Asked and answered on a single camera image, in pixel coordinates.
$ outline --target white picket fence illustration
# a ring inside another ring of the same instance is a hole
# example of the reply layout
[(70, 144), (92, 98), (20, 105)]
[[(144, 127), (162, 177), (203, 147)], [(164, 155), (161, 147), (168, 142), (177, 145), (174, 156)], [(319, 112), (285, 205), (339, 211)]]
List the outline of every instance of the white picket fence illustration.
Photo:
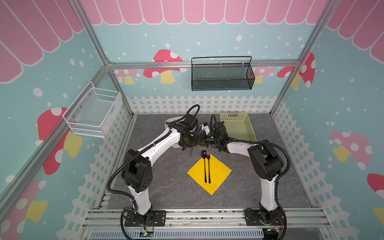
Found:
[(341, 198), (332, 194), (333, 185), (325, 181), (327, 174), (319, 170), (320, 162), (315, 161), (315, 153), (309, 151), (310, 144), (304, 141), (304, 135), (300, 135), (300, 127), (296, 127), (296, 120), (293, 120), (292, 116), (293, 114), (289, 114), (289, 108), (286, 108), (286, 102), (282, 102), (274, 114), (278, 130), (292, 158), (292, 164), (303, 180), (309, 197), (316, 207), (323, 208), (338, 239), (347, 240), (352, 237), (357, 240), (360, 230), (349, 224), (350, 213), (341, 209), (339, 205)]
[(133, 112), (136, 113), (185, 113), (191, 106), (195, 104), (200, 105), (201, 113), (215, 113), (215, 112), (254, 112), (254, 113), (267, 113), (272, 109), (273, 104), (276, 101), (276, 96), (273, 98), (269, 98), (266, 96), (262, 98), (258, 96), (254, 98), (250, 96), (246, 98), (243, 96), (242, 98), (238, 98), (235, 96), (234, 98), (230, 98), (230, 96), (223, 98), (222, 96), (215, 98), (212, 96), (208, 98), (204, 96), (200, 98), (197, 96), (196, 98), (192, 98), (189, 96), (188, 98), (176, 98), (173, 96), (169, 98), (166, 96), (165, 98), (157, 98), (149, 97), (148, 99), (145, 97), (138, 98), (134, 97), (133, 99), (128, 98), (129, 106), (131, 107)]
[(63, 229), (56, 232), (59, 240), (78, 239), (79, 229), (83, 225), (89, 209), (95, 208), (99, 196), (104, 194), (103, 186), (108, 181), (108, 173), (113, 165), (118, 146), (122, 142), (128, 119), (128, 113), (123, 106), (104, 138), (103, 145), (99, 145), (100, 151), (94, 155), (95, 162), (89, 165), (91, 171), (84, 175), (84, 185), (78, 187), (80, 194), (77, 199), (72, 200), (72, 212), (64, 215), (66, 224)]

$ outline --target black spoon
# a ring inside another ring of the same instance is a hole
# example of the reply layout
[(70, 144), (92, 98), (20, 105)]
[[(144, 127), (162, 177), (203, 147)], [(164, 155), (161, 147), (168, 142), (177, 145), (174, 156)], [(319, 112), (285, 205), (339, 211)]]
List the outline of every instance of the black spoon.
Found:
[(201, 157), (204, 159), (204, 179), (205, 179), (205, 183), (207, 183), (207, 171), (205, 169), (205, 158), (207, 157), (206, 150), (201, 151)]

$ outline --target black mounting plate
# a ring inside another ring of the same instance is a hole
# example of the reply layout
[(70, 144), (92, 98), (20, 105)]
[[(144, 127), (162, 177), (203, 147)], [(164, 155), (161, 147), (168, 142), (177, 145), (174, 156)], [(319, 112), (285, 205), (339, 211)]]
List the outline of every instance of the black mounting plate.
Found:
[(272, 224), (270, 225), (265, 225), (260, 221), (261, 217), (259, 215), (259, 211), (259, 209), (246, 209), (244, 211), (247, 226), (280, 226), (280, 221), (277, 218), (280, 218), (282, 220), (282, 223), (284, 224), (285, 219), (283, 212), (280, 210), (280, 208), (278, 208), (278, 213), (272, 219)]
[[(125, 224), (124, 226), (126, 227), (142, 227), (142, 225), (139, 224), (137, 215), (138, 213), (134, 212), (128, 212), (127, 213), (127, 218), (125, 219)], [(153, 226), (154, 227), (164, 227), (166, 223), (166, 215), (167, 211), (152, 211), (152, 217), (154, 218), (153, 220)]]

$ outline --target pink wall panel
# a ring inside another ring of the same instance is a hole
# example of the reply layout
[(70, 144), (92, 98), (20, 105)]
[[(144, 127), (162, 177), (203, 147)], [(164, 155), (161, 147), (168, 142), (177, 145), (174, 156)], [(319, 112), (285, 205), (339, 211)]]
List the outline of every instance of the pink wall panel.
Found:
[(31, 0), (5, 0), (5, 3), (41, 48), (47, 52), (52, 52), (60, 46), (55, 33)]
[(314, 0), (293, 0), (289, 8), (286, 22), (290, 24), (302, 23), (308, 15)]
[(163, 21), (160, 0), (140, 0), (144, 20), (149, 24), (160, 24)]
[(0, 1), (0, 41), (23, 63), (33, 65), (43, 52), (5, 4)]
[(289, 0), (271, 0), (265, 21), (271, 24), (279, 24), (284, 21), (290, 4)]
[(372, 10), (353, 37), (353, 43), (361, 49), (369, 48), (384, 31), (384, 1)]
[(247, 23), (261, 23), (266, 14), (269, 0), (249, 0), (245, 21)]
[(225, 0), (205, 0), (204, 18), (207, 23), (220, 23), (224, 19)]
[(381, 63), (384, 63), (384, 35), (381, 35), (377, 42), (375, 42), (375, 45), (373, 45), (371, 55)]
[(116, 0), (95, 0), (100, 15), (107, 24), (120, 24), (122, 17)]
[(81, 0), (85, 12), (87, 12), (88, 18), (93, 25), (101, 24), (101, 17), (99, 11), (97, 10), (94, 0)]
[(54, 0), (34, 0), (34, 2), (61, 40), (68, 41), (72, 38), (72, 29)]
[(357, 0), (341, 24), (339, 34), (347, 39), (352, 37), (376, 3), (377, 0)]
[(247, 0), (227, 0), (225, 20), (227, 23), (241, 23), (245, 16)]
[(204, 18), (204, 0), (184, 0), (184, 18), (187, 23), (200, 23)]
[(354, 2), (355, 0), (341, 0), (339, 6), (333, 13), (330, 21), (328, 22), (328, 27), (330, 29), (335, 30), (340, 26), (341, 22), (344, 20), (345, 16), (351, 9)]
[(164, 20), (167, 23), (183, 21), (183, 0), (162, 0)]
[(12, 54), (0, 44), (0, 73), (1, 83), (7, 83), (17, 77), (22, 71), (23, 67), (19, 61), (12, 56)]
[(307, 23), (309, 24), (317, 23), (317, 20), (319, 19), (321, 13), (323, 12), (323, 9), (326, 4), (327, 4), (327, 0), (315, 0), (310, 10), (310, 13), (308, 14)]
[(122, 17), (128, 24), (140, 24), (143, 21), (139, 0), (118, 0)]
[(81, 32), (83, 30), (83, 26), (81, 25), (79, 18), (77, 17), (69, 0), (57, 0), (56, 2), (68, 23), (70, 24), (71, 28), (77, 33)]

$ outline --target gray marble surface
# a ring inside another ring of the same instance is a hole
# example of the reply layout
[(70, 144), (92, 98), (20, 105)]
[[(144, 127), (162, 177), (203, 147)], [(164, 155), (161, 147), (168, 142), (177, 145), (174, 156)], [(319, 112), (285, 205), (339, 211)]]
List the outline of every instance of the gray marble surface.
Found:
[[(170, 114), (138, 115), (129, 140), (129, 148), (139, 149), (151, 142), (164, 131), (164, 122), (178, 116)], [(210, 121), (210, 114), (198, 114), (199, 122)], [(269, 114), (249, 114), (256, 139), (267, 139), (284, 147), (278, 130)], [(216, 208), (216, 207), (258, 207), (261, 199), (260, 178), (256, 175), (248, 157), (238, 154), (219, 152), (209, 148), (211, 154), (229, 167), (232, 172), (224, 183), (211, 196), (187, 172), (201, 158), (206, 148), (189, 149), (169, 148), (152, 167), (153, 181), (149, 186), (149, 198), (154, 208)], [(114, 185), (116, 190), (128, 191), (120, 174)], [(280, 179), (279, 201), (283, 207), (310, 207), (307, 195), (300, 179), (291, 166), (288, 173)], [(112, 194), (107, 205), (109, 209), (121, 209), (131, 206), (132, 202), (124, 195)]]

